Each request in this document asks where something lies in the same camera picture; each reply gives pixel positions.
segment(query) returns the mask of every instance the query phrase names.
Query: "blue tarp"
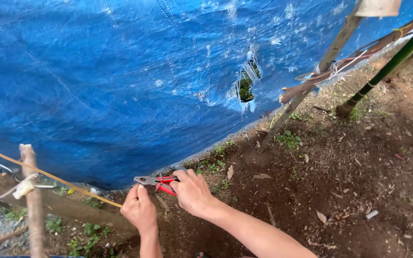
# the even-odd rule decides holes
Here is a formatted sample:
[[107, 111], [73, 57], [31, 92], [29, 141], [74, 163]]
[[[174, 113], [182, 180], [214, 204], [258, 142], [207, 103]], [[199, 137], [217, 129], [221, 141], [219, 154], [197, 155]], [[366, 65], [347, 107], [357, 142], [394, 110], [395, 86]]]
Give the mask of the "blue tarp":
[[[0, 0], [0, 152], [104, 189], [132, 184], [279, 107], [353, 0]], [[413, 18], [362, 21], [342, 56]], [[254, 99], [234, 90], [250, 59]], [[0, 163], [9, 165], [0, 159]]]

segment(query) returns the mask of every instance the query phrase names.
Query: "soil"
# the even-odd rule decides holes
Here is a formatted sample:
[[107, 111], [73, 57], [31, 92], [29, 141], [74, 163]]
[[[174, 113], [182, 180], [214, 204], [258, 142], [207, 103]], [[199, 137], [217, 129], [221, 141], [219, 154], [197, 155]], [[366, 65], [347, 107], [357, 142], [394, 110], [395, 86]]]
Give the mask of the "soil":
[[[269, 206], [276, 227], [319, 257], [413, 257], [413, 59], [389, 83], [382, 82], [370, 92], [357, 105], [353, 119], [313, 108], [315, 104], [332, 109], [347, 100], [395, 51], [347, 72], [302, 103], [281, 131], [299, 136], [300, 147], [288, 149], [276, 140], [264, 153], [257, 153], [257, 142], [266, 136], [258, 128], [269, 128], [276, 114], [263, 119], [257, 129], [226, 142], [224, 154], [186, 166], [201, 170], [212, 192], [238, 210], [270, 223]], [[208, 166], [221, 167], [217, 161], [225, 166], [213, 174]], [[228, 181], [230, 166], [234, 175]], [[253, 178], [261, 173], [271, 178]], [[199, 250], [213, 258], [253, 256], [221, 228], [179, 208], [175, 197], [160, 196], [171, 208], [166, 214], [151, 196], [159, 212], [164, 257], [190, 258]], [[114, 192], [111, 197], [123, 203], [124, 193]], [[103, 208], [118, 213], [116, 208]], [[365, 214], [373, 210], [379, 213], [366, 219]], [[316, 211], [328, 218], [325, 224]], [[64, 219], [62, 232], [48, 234], [47, 251], [70, 254], [67, 243], [73, 237], [85, 244], [82, 224]], [[97, 230], [98, 244], [81, 255], [139, 257], [139, 236], [117, 231], [104, 236], [102, 231]]]

